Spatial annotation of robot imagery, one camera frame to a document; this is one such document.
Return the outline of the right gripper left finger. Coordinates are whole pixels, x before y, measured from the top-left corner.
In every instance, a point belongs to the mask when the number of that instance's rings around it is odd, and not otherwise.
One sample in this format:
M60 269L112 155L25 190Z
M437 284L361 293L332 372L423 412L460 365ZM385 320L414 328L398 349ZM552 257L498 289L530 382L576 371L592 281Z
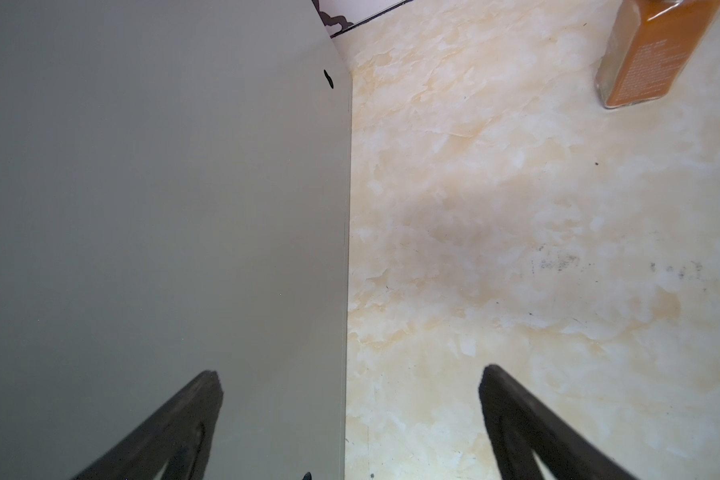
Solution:
M198 374L77 479L201 479L223 390L215 371Z

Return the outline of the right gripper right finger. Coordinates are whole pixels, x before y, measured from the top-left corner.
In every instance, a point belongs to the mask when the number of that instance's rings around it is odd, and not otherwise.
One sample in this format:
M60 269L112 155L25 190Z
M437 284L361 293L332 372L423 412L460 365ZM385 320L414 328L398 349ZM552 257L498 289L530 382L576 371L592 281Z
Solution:
M478 388L485 428L503 479L541 479L544 464L556 479L631 479L496 364Z

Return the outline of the grey metal cabinet counter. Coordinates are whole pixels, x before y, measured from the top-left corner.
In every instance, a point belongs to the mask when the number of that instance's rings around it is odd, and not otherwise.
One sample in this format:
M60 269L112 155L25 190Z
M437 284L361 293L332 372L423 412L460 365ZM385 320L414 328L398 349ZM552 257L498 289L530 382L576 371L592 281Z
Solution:
M343 477L351 113L308 1L0 1L0 479L206 370L206 478Z

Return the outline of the amber jar black lid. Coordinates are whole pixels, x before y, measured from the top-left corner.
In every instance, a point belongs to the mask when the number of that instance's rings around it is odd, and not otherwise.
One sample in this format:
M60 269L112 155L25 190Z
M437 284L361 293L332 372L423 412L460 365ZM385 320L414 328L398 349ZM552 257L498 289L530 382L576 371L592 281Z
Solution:
M595 75L602 106L667 95L719 12L720 1L623 1Z

